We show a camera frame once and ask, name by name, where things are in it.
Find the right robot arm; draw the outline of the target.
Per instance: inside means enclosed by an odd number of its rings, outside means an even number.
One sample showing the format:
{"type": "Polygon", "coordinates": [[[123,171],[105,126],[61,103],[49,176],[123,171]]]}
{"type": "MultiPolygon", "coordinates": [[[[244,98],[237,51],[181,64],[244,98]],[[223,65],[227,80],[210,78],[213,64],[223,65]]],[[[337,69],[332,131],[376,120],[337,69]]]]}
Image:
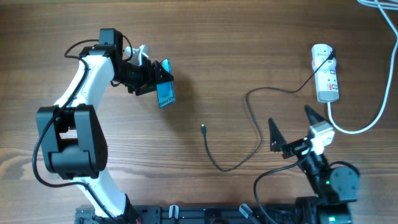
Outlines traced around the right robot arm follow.
{"type": "Polygon", "coordinates": [[[348,204],[357,201],[359,170],[344,161],[329,163],[325,148],[335,137],[333,126],[310,106],[305,106],[308,134],[287,143],[273,119],[269,119],[270,150],[284,159],[296,157],[305,173],[313,196],[298,197],[293,204],[267,205],[266,211],[277,223],[352,223],[348,204]]]}

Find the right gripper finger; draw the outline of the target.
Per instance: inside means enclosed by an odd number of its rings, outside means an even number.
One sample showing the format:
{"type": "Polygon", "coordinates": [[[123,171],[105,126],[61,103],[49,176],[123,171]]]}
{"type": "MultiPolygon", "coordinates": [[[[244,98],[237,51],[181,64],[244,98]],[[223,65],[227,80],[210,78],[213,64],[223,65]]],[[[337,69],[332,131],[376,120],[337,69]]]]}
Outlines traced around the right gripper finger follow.
{"type": "Polygon", "coordinates": [[[304,106],[305,112],[307,114],[307,118],[311,124],[311,126],[314,127],[320,127],[320,126],[329,126],[329,122],[320,114],[318,114],[312,107],[309,105],[304,106]]]}
{"type": "Polygon", "coordinates": [[[272,118],[268,119],[268,123],[270,132],[270,150],[272,152],[281,152],[284,150],[284,146],[287,142],[272,118]]]}

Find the smartphone with teal screen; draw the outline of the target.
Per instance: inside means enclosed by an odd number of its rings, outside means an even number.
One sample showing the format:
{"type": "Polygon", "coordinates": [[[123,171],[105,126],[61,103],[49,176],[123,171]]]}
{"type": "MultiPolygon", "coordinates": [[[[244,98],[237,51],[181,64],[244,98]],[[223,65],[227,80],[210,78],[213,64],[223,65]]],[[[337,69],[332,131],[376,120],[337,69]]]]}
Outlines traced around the smartphone with teal screen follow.
{"type": "MultiPolygon", "coordinates": [[[[171,73],[170,60],[168,58],[163,59],[160,64],[167,72],[171,73]]],[[[173,81],[157,85],[157,99],[159,108],[165,108],[175,101],[173,81]]]]}

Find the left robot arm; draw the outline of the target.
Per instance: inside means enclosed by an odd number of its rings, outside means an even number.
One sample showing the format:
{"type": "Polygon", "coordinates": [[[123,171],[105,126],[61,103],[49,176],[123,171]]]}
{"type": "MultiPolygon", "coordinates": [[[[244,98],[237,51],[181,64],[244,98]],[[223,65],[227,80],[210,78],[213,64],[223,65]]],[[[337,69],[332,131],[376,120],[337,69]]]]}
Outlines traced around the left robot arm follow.
{"type": "Polygon", "coordinates": [[[137,96],[157,93],[163,108],[175,101],[169,59],[151,61],[147,47],[133,48],[120,31],[101,29],[98,39],[82,40],[79,67],[65,93],[36,114],[39,138],[35,156],[62,178],[62,186],[78,186],[93,205],[98,223],[140,223],[128,196],[115,184],[106,165],[108,145],[97,117],[107,86],[124,85],[137,96]]]}

